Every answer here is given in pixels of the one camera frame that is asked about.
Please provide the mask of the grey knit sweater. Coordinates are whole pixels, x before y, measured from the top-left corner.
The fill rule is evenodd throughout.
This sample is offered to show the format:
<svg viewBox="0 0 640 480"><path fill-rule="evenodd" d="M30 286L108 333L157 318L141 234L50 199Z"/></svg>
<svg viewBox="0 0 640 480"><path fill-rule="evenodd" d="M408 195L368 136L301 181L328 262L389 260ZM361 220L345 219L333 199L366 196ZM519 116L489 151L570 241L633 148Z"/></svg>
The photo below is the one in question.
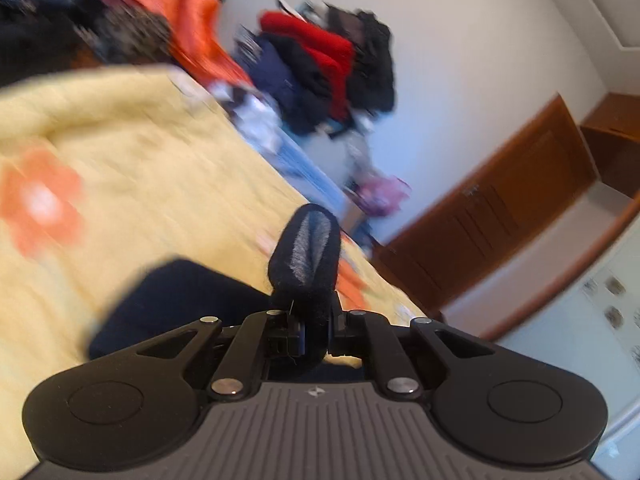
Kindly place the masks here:
<svg viewBox="0 0 640 480"><path fill-rule="evenodd" d="M140 344L203 316L216 316L223 326L240 325L258 312L291 313L305 329L306 356L288 358L277 380L358 382L363 372L349 365L321 362L335 306L341 229L326 209L298 208L285 226L268 263L272 293L266 294L227 275L183 258L149 270L119 300L88 344L95 360Z"/></svg>

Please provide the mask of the pile of dark clothes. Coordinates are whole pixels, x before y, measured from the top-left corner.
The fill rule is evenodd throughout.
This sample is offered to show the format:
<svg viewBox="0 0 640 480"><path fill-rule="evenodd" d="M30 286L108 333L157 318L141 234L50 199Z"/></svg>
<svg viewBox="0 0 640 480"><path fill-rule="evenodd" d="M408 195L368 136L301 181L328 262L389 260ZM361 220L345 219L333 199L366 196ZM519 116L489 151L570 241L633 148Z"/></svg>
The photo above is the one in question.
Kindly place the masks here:
<svg viewBox="0 0 640 480"><path fill-rule="evenodd" d="M256 89L274 99L296 136L327 122L354 128L356 115L390 114L396 107L393 35L372 12L327 4L303 14L284 6L265 11L256 32L241 27L234 60Z"/></svg>

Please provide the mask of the pink plastic bag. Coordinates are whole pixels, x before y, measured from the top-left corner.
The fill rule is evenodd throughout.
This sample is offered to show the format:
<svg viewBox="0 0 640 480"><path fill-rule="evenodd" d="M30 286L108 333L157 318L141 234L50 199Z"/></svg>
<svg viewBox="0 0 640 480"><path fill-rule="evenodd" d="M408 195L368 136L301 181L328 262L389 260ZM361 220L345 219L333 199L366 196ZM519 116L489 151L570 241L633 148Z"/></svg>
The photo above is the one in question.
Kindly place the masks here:
<svg viewBox="0 0 640 480"><path fill-rule="evenodd" d="M410 186L398 177L370 174L357 184L354 202L368 217L386 218L400 211L410 192Z"/></svg>

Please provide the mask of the blue pillow bundle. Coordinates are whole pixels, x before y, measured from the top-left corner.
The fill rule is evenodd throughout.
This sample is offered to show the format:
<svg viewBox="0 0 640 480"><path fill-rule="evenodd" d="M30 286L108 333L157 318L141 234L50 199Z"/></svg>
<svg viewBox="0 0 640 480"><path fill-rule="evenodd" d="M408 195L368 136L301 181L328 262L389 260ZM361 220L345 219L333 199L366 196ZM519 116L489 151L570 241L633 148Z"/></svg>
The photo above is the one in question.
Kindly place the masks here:
<svg viewBox="0 0 640 480"><path fill-rule="evenodd" d="M348 198L343 191L352 162L344 140L331 140L324 133L296 136L281 130L281 146L268 162L309 203L323 206L341 217Z"/></svg>

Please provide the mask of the glass sliding wardrobe door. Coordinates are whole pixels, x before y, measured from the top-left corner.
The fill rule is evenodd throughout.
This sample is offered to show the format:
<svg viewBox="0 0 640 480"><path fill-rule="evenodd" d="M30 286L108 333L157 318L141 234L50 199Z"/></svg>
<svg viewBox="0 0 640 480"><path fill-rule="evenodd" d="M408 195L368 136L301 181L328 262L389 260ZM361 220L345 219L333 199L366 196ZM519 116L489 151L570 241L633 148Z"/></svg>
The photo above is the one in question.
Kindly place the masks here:
<svg viewBox="0 0 640 480"><path fill-rule="evenodd" d="M499 340L593 383L608 424L592 456L612 479L639 477L639 222L580 279Z"/></svg>

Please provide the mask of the yellow flowered bed quilt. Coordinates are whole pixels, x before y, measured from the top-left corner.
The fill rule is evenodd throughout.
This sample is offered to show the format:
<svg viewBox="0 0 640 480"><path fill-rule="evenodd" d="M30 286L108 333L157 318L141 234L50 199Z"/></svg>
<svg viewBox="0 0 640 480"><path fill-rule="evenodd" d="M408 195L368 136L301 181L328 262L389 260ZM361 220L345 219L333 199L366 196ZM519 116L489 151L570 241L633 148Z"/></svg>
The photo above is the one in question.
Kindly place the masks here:
<svg viewBox="0 0 640 480"><path fill-rule="evenodd" d="M1 95L1 474L35 466L28 394L80 364L108 310L174 257L267 290L303 199L178 70L104 68Z"/></svg>

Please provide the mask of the brown wooden cabinet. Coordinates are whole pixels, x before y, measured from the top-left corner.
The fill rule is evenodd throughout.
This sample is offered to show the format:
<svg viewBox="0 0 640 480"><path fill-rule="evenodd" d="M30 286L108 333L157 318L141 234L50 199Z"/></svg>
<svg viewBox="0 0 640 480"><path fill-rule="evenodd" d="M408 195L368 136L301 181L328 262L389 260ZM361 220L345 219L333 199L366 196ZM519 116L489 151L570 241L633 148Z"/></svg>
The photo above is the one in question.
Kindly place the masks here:
<svg viewBox="0 0 640 480"><path fill-rule="evenodd" d="M639 192L638 96L609 93L580 128L602 182L628 197Z"/></svg>

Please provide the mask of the orange cloth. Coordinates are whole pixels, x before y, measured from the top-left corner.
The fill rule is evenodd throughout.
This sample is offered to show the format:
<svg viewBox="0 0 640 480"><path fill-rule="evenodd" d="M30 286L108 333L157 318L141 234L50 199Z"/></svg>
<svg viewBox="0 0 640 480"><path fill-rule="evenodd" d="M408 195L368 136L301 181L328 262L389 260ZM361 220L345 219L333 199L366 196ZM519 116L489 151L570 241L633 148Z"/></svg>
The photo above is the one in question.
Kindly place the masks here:
<svg viewBox="0 0 640 480"><path fill-rule="evenodd" d="M128 1L168 21L171 55L200 84L208 86L216 80L238 86L250 83L250 77L218 42L219 0Z"/></svg>

